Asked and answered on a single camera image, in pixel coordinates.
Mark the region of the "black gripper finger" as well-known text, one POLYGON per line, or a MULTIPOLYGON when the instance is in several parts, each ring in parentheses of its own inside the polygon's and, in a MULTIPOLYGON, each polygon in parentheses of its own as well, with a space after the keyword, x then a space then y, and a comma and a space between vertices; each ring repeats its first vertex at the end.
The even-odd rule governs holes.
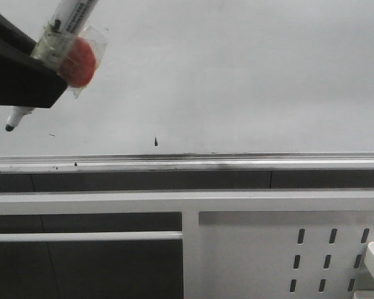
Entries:
POLYGON ((0 106, 51 108, 67 82, 31 57, 36 42, 0 14, 0 106))

